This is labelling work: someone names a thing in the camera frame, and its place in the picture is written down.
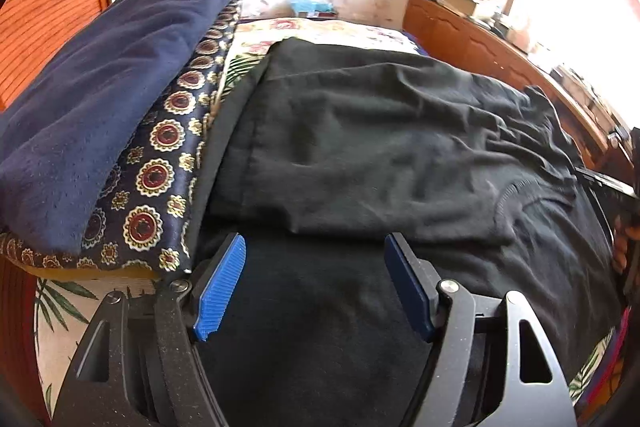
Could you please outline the person's right hand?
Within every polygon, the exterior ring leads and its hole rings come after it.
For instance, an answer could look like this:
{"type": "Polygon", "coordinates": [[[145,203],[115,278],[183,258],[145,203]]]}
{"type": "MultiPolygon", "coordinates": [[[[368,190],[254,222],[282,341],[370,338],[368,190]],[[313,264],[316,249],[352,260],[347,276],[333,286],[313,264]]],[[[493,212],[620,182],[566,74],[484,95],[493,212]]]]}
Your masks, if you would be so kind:
{"type": "Polygon", "coordinates": [[[613,269],[616,273],[622,274],[628,265],[628,248],[630,242],[638,242],[638,225],[624,225],[622,217],[618,216],[614,220],[614,243],[613,243],[613,269]]]}

